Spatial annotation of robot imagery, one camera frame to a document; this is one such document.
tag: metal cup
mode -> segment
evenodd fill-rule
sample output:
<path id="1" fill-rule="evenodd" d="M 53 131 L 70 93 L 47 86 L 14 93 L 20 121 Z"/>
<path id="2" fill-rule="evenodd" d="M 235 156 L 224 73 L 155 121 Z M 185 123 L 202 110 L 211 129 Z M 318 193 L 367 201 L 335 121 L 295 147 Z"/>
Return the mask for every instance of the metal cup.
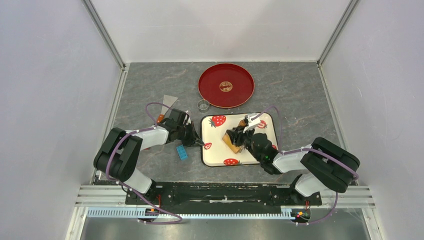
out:
<path id="1" fill-rule="evenodd" d="M 209 102 L 205 99 L 200 100 L 197 103 L 197 108 L 199 109 L 199 112 L 201 113 L 206 113 L 209 110 Z"/>

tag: metal base plate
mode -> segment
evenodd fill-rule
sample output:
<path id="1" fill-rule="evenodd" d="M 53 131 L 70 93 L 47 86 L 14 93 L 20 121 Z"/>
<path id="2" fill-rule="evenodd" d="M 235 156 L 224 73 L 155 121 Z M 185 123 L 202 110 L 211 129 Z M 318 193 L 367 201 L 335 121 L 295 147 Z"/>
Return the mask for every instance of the metal base plate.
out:
<path id="1" fill-rule="evenodd" d="M 160 195 L 160 207 L 180 214 L 280 214 L 281 206 L 321 206 L 319 192 L 303 202 L 290 198 L 291 189 L 281 184 L 219 183 L 219 182 L 157 182 L 155 193 Z M 132 191 L 127 193 L 126 205 L 145 203 Z"/>

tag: gray countertop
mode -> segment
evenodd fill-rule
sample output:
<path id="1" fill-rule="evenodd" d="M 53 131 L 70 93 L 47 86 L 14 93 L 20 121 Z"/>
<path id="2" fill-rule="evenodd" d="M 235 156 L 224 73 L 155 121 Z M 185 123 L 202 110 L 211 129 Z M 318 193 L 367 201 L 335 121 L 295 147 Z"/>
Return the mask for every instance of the gray countertop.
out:
<path id="1" fill-rule="evenodd" d="M 150 102 L 162 102 L 163 95 L 178 97 L 173 107 L 191 111 L 197 132 L 200 119 L 206 115 L 261 112 L 276 106 L 282 116 L 283 150 L 310 144 L 324 137 L 339 144 L 323 84 L 313 62 L 237 62 L 250 72 L 255 81 L 253 96 L 232 109 L 211 106 L 208 112 L 197 110 L 201 99 L 198 91 L 200 75 L 215 62 L 131 63 L 120 99 L 114 126 L 125 130 L 150 127 L 153 123 L 145 112 Z M 150 106 L 158 116 L 160 106 Z M 271 110 L 277 139 L 279 121 Z M 155 181 L 291 183 L 300 173 L 269 175 L 259 165 L 208 167 L 201 161 L 200 147 L 186 149 L 188 159 L 181 161 L 175 141 L 140 152 L 137 168 Z"/>

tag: blue lego brick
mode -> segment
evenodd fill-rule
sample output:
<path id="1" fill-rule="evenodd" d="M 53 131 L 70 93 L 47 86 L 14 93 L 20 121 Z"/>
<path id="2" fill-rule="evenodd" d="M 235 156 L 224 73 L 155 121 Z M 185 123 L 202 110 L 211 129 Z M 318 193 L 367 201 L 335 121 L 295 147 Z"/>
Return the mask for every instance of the blue lego brick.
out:
<path id="1" fill-rule="evenodd" d="M 178 152 L 179 158 L 184 161 L 187 158 L 189 158 L 189 156 L 187 155 L 186 150 L 184 149 L 183 145 L 179 145 L 176 147 L 176 151 Z"/>

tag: red strawberry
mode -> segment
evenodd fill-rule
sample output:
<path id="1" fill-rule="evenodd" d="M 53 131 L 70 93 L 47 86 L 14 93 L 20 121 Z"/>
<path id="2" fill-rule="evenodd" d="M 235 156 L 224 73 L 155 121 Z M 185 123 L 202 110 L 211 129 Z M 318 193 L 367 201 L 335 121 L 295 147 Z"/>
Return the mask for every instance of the red strawberry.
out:
<path id="1" fill-rule="evenodd" d="M 227 120 L 227 117 L 225 116 L 213 116 L 211 119 L 209 119 L 209 123 L 211 127 L 219 127 L 225 123 Z"/>
<path id="2" fill-rule="evenodd" d="M 212 147 L 212 142 L 205 143 L 203 147 L 205 150 L 210 149 Z"/>
<path id="3" fill-rule="evenodd" d="M 234 158 L 228 158 L 224 160 L 224 164 L 226 166 L 231 166 L 231 165 L 238 165 L 240 164 L 239 160 L 234 159 Z"/>
<path id="4" fill-rule="evenodd" d="M 261 120 L 257 127 L 260 129 L 266 129 L 267 126 L 268 126 L 267 123 L 264 120 Z"/>

